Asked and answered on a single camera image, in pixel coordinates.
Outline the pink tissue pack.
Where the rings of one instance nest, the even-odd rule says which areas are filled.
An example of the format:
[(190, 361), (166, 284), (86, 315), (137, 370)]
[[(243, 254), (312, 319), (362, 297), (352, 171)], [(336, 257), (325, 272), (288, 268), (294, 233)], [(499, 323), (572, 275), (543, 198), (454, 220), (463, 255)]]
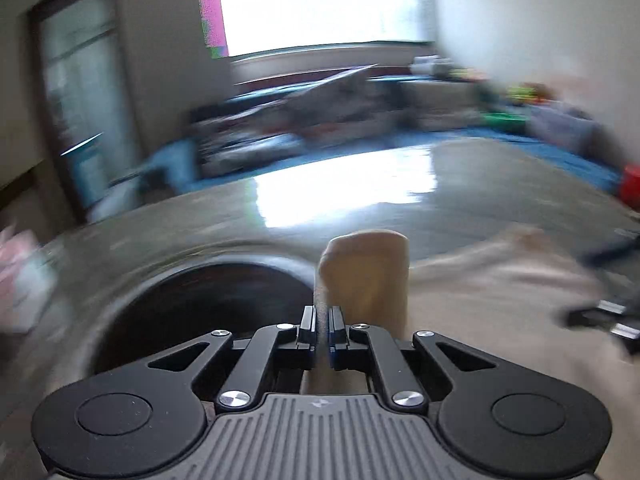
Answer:
[(47, 307), (56, 277), (32, 231), (1, 231), (2, 334), (26, 334)]

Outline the green plastic bowl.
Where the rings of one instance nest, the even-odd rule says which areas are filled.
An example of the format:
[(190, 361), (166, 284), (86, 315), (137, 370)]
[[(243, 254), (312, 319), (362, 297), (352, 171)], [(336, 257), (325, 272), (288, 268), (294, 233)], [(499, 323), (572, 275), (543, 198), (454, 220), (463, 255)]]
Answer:
[(487, 128), (518, 134), (526, 129), (527, 118), (520, 114), (491, 112), (483, 115), (483, 122)]

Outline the round black table stove recess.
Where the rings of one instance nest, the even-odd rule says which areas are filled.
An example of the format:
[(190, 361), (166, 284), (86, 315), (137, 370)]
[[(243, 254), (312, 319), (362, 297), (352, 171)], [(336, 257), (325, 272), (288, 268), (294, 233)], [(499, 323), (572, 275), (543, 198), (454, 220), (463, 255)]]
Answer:
[(250, 335), (296, 324), (313, 303), (310, 262), (247, 252), (191, 261), (108, 306), (90, 370), (106, 372), (220, 328)]

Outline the window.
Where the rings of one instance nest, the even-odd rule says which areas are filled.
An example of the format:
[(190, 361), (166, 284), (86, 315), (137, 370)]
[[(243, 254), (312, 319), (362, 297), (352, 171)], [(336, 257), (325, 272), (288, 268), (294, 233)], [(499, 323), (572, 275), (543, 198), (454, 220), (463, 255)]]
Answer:
[(336, 44), (426, 44), (432, 0), (198, 0), (215, 58)]

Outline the blue corner sofa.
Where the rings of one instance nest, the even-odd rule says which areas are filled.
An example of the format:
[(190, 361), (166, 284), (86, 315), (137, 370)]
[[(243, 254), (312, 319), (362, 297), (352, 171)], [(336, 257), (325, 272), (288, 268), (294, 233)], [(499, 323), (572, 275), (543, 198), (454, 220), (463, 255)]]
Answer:
[[(539, 105), (593, 120), (558, 101)], [(139, 204), (330, 158), (460, 139), (510, 144), (616, 194), (620, 172), (594, 152), (597, 123), (585, 153), (575, 155), (534, 138), (527, 128), (504, 133), (483, 122), (491, 112), (527, 118), (530, 106), (514, 105), (486, 82), (376, 76), (371, 67), (247, 92), (186, 113), (178, 139), (134, 173)]]

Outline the cream beige garment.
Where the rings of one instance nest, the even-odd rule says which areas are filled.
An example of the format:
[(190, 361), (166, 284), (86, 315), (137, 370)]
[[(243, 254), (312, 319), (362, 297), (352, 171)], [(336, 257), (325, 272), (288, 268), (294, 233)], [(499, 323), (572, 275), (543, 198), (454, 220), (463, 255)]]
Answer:
[(606, 333), (560, 324), (562, 310), (604, 296), (596, 274), (540, 229), (522, 224), (417, 262), (410, 262), (408, 238), (400, 233), (340, 236), (326, 246), (314, 283), (321, 342), (329, 307), (337, 306), (349, 324), (381, 326), (398, 339), (432, 330), (590, 391), (613, 421), (599, 476), (635, 479), (639, 362)]

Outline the glass door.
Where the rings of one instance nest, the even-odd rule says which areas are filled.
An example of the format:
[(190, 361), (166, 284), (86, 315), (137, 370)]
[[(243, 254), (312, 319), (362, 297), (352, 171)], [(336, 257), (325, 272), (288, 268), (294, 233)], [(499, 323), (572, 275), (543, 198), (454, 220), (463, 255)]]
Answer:
[(27, 23), (38, 122), (74, 219), (138, 206), (142, 151), (116, 0), (43, 0)]

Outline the plush toy pile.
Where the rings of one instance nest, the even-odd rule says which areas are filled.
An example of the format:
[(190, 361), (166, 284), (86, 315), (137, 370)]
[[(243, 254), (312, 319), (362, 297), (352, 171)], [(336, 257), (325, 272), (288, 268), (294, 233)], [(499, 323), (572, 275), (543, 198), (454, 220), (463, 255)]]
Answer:
[(522, 82), (506, 88), (506, 98), (514, 105), (539, 105), (553, 101), (554, 95), (544, 84)]

